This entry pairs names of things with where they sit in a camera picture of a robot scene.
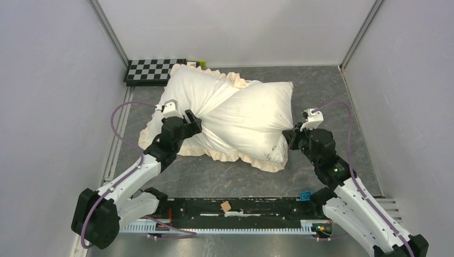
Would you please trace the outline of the white pillow insert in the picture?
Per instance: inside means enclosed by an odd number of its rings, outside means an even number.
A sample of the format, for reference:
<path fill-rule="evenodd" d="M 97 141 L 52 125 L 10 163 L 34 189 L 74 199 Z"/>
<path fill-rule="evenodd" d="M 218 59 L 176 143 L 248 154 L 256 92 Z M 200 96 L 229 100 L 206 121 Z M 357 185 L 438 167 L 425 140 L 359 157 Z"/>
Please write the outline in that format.
<path fill-rule="evenodd" d="M 283 163 L 282 132 L 293 127 L 291 82 L 252 81 L 206 114 L 203 125 L 234 151 L 270 163 Z"/>

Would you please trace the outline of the grey pillowcase with cream ruffle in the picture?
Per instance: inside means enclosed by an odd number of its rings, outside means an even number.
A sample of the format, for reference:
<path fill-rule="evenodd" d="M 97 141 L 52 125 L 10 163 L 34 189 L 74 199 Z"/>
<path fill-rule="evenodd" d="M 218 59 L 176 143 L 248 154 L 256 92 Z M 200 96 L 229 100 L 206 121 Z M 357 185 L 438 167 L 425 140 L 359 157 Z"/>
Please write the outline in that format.
<path fill-rule="evenodd" d="M 176 100 L 180 113 L 190 109 L 197 118 L 203 117 L 218 107 L 252 81 L 245 80 L 238 73 L 221 73 L 218 70 L 203 70 L 187 65 L 176 65 L 166 85 L 160 104 Z M 186 139 L 179 151 L 181 156 L 210 156 L 215 161 L 234 162 L 242 160 L 252 167 L 266 172 L 278 172 L 285 168 L 288 154 L 283 163 L 270 163 L 238 153 L 223 140 L 215 136 L 202 123 L 202 132 Z"/>

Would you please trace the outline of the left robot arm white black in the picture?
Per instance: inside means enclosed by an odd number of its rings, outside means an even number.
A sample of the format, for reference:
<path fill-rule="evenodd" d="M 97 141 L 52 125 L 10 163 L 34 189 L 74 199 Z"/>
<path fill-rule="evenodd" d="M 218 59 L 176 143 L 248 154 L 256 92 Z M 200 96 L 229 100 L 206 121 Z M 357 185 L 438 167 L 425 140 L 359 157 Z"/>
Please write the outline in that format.
<path fill-rule="evenodd" d="M 81 237 L 83 248 L 105 249 L 128 224 L 150 214 L 167 214 L 168 203 L 152 192 L 133 194 L 176 159 L 184 140 L 202 132 L 202 120 L 191 110 L 183 115 L 172 111 L 161 123 L 160 133 L 131 167 L 97 190 L 87 188 L 79 194 L 71 230 Z"/>

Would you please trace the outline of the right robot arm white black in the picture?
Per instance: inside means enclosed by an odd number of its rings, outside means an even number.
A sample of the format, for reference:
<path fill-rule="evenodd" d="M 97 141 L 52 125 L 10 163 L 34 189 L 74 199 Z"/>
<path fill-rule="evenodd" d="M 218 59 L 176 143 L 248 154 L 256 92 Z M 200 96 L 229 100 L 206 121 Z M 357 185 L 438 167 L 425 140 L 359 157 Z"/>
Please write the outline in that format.
<path fill-rule="evenodd" d="M 302 123 L 283 131 L 290 150 L 299 150 L 325 185 L 311 196 L 309 212 L 340 225 L 369 256 L 427 256 L 429 243 L 412 235 L 369 193 L 349 164 L 336 152 L 333 134 L 308 130 Z"/>

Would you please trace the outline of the blue toy brick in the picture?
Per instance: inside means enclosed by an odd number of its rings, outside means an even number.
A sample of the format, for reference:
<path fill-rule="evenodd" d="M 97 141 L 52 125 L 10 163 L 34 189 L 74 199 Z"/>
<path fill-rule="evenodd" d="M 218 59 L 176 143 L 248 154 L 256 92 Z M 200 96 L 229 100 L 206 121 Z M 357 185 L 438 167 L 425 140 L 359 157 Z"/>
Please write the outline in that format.
<path fill-rule="evenodd" d="M 299 194 L 300 196 L 300 201 L 309 201 L 311 199 L 311 196 L 313 194 L 313 191 L 304 191 Z"/>

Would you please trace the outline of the black white checkerboard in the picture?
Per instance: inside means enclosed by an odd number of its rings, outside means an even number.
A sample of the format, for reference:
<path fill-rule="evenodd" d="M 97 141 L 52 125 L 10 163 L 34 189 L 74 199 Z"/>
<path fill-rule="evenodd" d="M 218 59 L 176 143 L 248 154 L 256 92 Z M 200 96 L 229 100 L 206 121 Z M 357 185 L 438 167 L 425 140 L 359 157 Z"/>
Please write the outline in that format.
<path fill-rule="evenodd" d="M 187 59 L 136 59 L 128 62 L 124 76 L 127 86 L 165 86 L 175 64 L 186 64 Z"/>

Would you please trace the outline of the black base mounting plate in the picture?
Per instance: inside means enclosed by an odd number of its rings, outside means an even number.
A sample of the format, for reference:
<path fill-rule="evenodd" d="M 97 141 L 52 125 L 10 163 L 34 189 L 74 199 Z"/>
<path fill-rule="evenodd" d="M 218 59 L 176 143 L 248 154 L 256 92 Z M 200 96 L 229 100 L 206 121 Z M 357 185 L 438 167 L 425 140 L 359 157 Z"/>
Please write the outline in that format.
<path fill-rule="evenodd" d="M 232 209 L 224 213 L 220 204 Z M 327 223 L 321 207 L 298 197 L 274 198 L 168 198 L 152 214 L 179 229 L 296 228 L 301 220 Z"/>

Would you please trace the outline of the small tan cube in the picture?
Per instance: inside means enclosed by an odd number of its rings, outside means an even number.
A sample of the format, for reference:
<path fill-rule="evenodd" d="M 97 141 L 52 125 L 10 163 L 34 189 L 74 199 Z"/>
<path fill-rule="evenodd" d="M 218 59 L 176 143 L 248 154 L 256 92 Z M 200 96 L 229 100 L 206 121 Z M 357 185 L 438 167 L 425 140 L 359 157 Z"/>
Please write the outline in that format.
<path fill-rule="evenodd" d="M 232 207 L 231 207 L 231 205 L 230 205 L 230 203 L 228 201 L 222 202 L 220 204 L 220 206 L 221 206 L 221 209 L 222 209 L 222 211 L 224 213 L 227 213 L 227 212 L 229 212 L 232 209 Z"/>

